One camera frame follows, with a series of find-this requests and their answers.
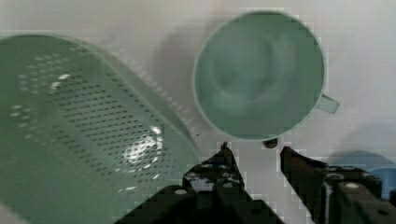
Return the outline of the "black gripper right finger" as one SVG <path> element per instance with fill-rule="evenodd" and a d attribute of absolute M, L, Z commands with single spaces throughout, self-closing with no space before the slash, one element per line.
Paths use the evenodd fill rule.
<path fill-rule="evenodd" d="M 395 224 L 395 202 L 381 197 L 377 175 L 316 161 L 291 147 L 280 152 L 280 168 L 315 224 Z"/>

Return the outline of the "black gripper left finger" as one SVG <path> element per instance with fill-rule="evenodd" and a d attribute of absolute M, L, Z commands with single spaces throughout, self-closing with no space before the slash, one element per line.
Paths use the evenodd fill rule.
<path fill-rule="evenodd" d="M 194 165 L 182 178 L 182 186 L 192 188 L 195 192 L 212 191 L 216 184 L 223 182 L 245 186 L 227 142 L 223 142 L 212 157 Z"/>

